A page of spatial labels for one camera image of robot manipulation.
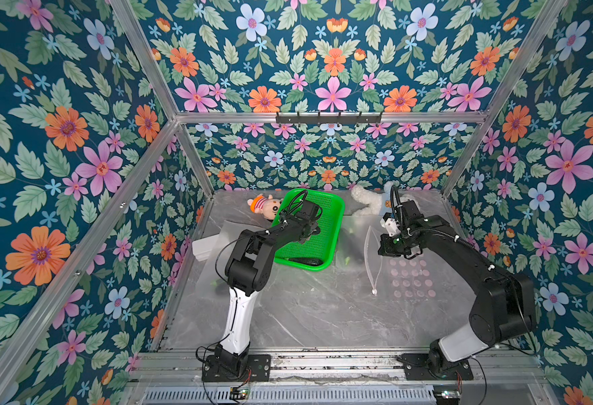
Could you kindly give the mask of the green plastic basket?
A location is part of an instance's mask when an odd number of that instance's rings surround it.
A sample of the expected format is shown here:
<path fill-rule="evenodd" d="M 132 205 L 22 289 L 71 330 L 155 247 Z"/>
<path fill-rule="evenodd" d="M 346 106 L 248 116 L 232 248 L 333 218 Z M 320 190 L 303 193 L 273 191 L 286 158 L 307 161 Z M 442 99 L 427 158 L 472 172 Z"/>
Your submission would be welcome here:
<path fill-rule="evenodd" d="M 291 190 L 286 194 L 281 209 L 287 208 L 291 201 L 302 192 L 307 194 L 302 194 L 300 198 L 305 197 L 306 200 L 318 204 L 323 209 L 323 214 L 318 220 L 321 232 L 317 236 L 311 236 L 303 244 L 292 242 L 279 249 L 275 254 L 275 263 L 310 272 L 319 272 L 328 268 L 335 258 L 337 242 L 344 219 L 345 202 L 335 194 L 301 188 Z M 323 264 L 317 267 L 308 267 L 290 262 L 289 258 L 318 258 L 323 261 Z"/>

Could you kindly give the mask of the clear zip-top bag pink zipper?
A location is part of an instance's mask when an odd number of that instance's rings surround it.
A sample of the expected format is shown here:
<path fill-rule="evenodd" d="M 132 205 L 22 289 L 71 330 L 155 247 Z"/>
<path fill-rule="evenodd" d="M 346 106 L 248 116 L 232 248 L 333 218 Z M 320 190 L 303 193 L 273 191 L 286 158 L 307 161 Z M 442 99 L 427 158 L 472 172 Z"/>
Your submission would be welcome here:
<path fill-rule="evenodd" d="M 383 268 L 383 257 L 379 255 L 380 237 L 372 226 L 367 229 L 363 255 L 367 278 L 373 296 L 377 296 L 377 282 Z"/>

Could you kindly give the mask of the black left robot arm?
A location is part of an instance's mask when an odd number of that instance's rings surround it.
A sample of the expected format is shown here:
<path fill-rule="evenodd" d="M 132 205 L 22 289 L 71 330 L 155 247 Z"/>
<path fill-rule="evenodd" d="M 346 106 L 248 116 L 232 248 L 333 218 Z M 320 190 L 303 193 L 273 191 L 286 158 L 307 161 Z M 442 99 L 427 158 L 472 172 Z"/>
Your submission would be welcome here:
<path fill-rule="evenodd" d="M 243 231 L 225 266 L 230 306 L 218 358 L 240 359 L 249 351 L 250 329 L 259 294 L 271 276 L 278 250 L 291 243 L 304 243 L 319 233 L 323 209 L 303 199 L 291 202 L 277 214 L 278 223 L 264 231 Z"/>

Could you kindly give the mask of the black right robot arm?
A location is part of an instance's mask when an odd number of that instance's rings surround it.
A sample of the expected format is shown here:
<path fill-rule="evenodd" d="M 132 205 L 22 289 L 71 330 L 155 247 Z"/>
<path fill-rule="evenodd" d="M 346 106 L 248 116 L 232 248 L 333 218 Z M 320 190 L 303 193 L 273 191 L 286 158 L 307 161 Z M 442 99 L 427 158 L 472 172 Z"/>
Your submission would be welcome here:
<path fill-rule="evenodd" d="M 380 236 L 382 257 L 415 258 L 426 250 L 440 256 L 475 294 L 468 321 L 430 344 L 428 367 L 436 373 L 509 339 L 534 331 L 534 282 L 511 274 L 479 253 L 440 216 L 424 216 L 413 201 L 391 202 Z"/>

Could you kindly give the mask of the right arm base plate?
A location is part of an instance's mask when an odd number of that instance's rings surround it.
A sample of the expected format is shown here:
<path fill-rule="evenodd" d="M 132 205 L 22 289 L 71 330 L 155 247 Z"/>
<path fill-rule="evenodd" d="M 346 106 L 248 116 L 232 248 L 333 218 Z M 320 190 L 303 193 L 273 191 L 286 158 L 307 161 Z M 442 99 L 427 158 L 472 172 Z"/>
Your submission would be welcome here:
<path fill-rule="evenodd" d="M 404 366 L 404 374 L 410 381 L 473 381 L 470 364 L 465 359 L 449 362 L 441 355 L 401 354 L 397 361 Z"/>

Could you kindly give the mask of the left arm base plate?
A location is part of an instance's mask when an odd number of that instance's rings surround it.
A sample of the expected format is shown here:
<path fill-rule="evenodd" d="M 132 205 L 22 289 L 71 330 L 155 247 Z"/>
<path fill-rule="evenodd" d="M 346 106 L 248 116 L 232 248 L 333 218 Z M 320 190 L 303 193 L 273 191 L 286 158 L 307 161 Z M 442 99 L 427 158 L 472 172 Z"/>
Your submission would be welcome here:
<path fill-rule="evenodd" d="M 251 354 L 245 371 L 236 376 L 227 371 L 212 354 L 206 358 L 201 379 L 203 382 L 267 382 L 270 380 L 271 361 L 269 354 Z"/>

